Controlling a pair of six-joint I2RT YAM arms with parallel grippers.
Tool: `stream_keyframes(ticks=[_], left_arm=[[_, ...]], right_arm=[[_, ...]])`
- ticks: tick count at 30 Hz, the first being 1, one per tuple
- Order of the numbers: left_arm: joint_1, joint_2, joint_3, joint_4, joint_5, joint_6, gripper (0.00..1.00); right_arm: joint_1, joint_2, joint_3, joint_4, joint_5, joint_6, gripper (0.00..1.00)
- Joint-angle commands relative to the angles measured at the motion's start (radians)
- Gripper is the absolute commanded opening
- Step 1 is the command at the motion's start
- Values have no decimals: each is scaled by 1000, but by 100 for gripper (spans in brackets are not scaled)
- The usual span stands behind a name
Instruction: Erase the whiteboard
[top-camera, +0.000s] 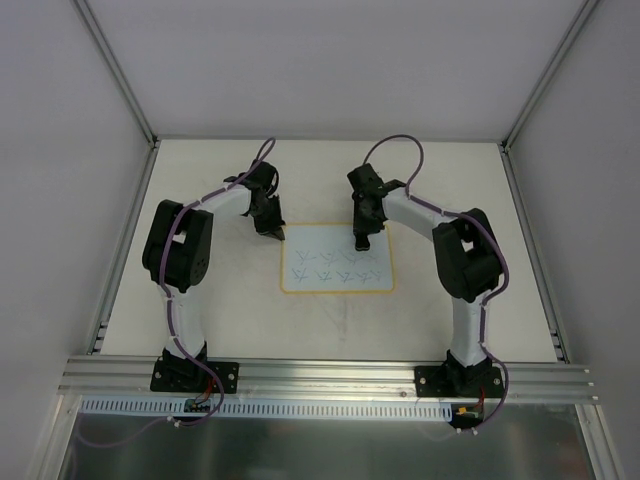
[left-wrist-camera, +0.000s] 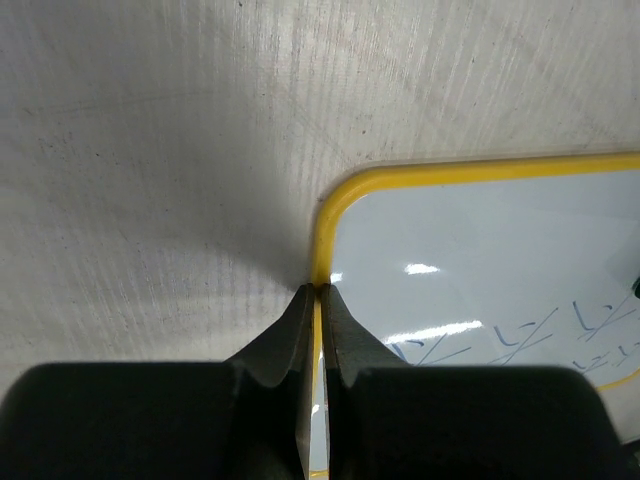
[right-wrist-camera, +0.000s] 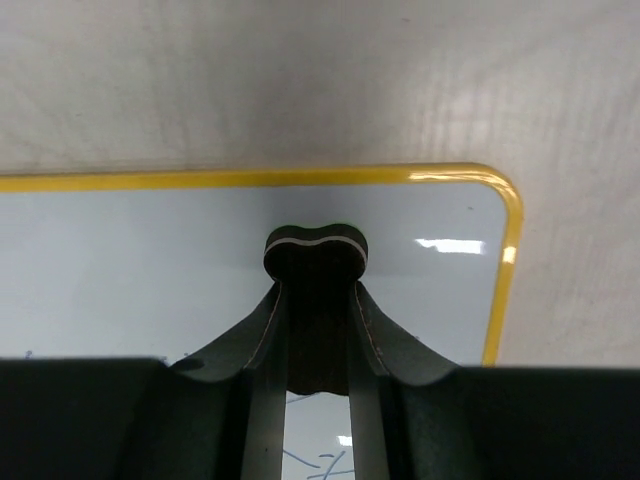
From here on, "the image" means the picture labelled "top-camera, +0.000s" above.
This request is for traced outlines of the black whiteboard eraser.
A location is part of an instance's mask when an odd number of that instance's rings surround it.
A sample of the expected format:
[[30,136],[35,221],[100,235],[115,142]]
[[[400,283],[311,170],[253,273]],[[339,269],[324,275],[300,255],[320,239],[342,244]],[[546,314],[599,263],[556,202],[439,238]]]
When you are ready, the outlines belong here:
[[355,235],[355,250],[358,252],[366,252],[371,248],[369,238],[366,234]]

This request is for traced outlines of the yellow framed whiteboard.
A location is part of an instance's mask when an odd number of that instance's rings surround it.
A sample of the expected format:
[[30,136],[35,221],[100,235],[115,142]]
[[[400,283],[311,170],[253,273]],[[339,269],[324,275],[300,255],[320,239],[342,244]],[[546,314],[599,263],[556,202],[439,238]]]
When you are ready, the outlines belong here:
[[290,224],[281,249],[280,287],[286,294],[385,294],[395,289],[390,232],[355,249],[348,223]]

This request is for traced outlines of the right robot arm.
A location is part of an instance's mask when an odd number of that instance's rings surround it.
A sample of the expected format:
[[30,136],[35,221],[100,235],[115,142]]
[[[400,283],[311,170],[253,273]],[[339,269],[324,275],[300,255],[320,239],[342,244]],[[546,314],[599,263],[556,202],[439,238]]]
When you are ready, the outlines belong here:
[[369,164],[347,174],[352,188],[355,249],[370,249],[369,237],[389,220],[429,240],[437,275],[452,298],[453,337],[446,359],[425,385],[451,396],[476,396],[491,383],[493,358],[486,347],[487,304],[508,280],[506,261],[486,214],[477,208],[448,212],[385,182]]

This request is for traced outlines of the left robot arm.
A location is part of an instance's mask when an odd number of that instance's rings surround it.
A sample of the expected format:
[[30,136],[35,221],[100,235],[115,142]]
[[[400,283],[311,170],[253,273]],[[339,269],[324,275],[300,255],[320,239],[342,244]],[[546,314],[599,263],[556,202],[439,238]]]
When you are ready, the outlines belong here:
[[155,363],[151,390],[191,393],[215,383],[197,296],[209,268],[213,230],[229,218],[250,217],[258,235],[283,241],[278,184],[276,167],[256,160],[247,172],[225,179],[190,205],[158,204],[142,266],[163,295],[169,339]]

